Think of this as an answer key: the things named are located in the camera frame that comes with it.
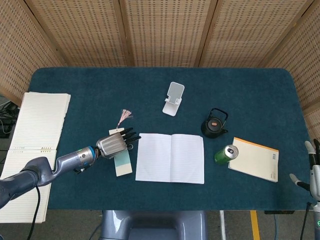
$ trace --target white phone holder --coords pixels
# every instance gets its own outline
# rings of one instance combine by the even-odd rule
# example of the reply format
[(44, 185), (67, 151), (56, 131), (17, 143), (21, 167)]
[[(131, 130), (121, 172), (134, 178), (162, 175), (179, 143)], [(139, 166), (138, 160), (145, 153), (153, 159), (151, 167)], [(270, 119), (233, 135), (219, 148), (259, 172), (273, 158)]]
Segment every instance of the white phone holder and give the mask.
[(173, 117), (176, 115), (182, 101), (182, 93), (184, 92), (184, 90), (185, 86), (183, 86), (182, 84), (176, 83), (174, 81), (170, 83), (170, 87), (167, 93), (168, 98), (164, 100), (165, 105), (162, 109), (162, 112), (164, 114), (168, 114)]

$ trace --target tassel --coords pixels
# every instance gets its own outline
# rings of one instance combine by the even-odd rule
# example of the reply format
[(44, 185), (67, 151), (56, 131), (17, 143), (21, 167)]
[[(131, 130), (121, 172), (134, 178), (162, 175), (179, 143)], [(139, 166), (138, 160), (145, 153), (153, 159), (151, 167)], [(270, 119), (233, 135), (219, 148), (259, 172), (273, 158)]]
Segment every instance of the tassel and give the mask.
[(116, 126), (116, 128), (118, 129), (120, 123), (122, 123), (125, 119), (129, 119), (132, 118), (133, 116), (131, 115), (132, 112), (130, 112), (129, 110), (123, 109), (122, 110), (122, 114), (121, 114), (121, 118), (120, 121), (118, 122), (118, 125)]

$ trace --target table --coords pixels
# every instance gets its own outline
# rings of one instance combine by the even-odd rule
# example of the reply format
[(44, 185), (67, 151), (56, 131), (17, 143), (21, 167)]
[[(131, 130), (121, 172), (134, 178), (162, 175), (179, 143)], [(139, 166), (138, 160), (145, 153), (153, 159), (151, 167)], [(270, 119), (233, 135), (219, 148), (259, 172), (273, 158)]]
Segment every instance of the table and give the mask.
[[(177, 115), (162, 113), (170, 82), (185, 86)], [(135, 181), (138, 144), (130, 151), (133, 174), (116, 177), (113, 160), (99, 158), (76, 175), (52, 183), (50, 209), (109, 210), (302, 210), (309, 193), (289, 173), (309, 182), (309, 139), (291, 75), (279, 68), (77, 68), (38, 69), (29, 91), (68, 93), (57, 157), (88, 145), (114, 129), (121, 109), (133, 118), (121, 127), (138, 133), (203, 136), (211, 108), (229, 113), (216, 139), (203, 136), (204, 184)], [(279, 150), (278, 183), (214, 163), (214, 153), (233, 137)]]

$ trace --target cast iron kettle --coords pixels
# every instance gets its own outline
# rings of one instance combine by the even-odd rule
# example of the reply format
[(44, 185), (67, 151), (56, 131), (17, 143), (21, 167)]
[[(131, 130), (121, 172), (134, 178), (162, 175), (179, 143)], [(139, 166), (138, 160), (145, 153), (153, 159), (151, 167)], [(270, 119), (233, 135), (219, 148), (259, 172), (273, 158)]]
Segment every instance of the cast iron kettle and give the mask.
[[(221, 113), (225, 114), (224, 122), (222, 123), (221, 120), (215, 116), (212, 116), (213, 110), (220, 111)], [(211, 112), (201, 125), (201, 132), (208, 138), (215, 139), (216, 137), (219, 137), (222, 134), (226, 134), (228, 130), (224, 129), (224, 125), (227, 121), (228, 113), (225, 111), (222, 111), (219, 108), (212, 108)]]

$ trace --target soda can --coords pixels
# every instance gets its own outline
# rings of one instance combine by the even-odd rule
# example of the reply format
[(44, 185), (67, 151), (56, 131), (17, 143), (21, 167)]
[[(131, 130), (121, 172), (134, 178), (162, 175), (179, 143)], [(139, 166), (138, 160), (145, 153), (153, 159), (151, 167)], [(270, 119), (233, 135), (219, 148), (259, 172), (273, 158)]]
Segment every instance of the soda can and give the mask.
[(217, 164), (225, 164), (238, 157), (239, 150), (234, 145), (227, 145), (214, 155), (214, 161)]

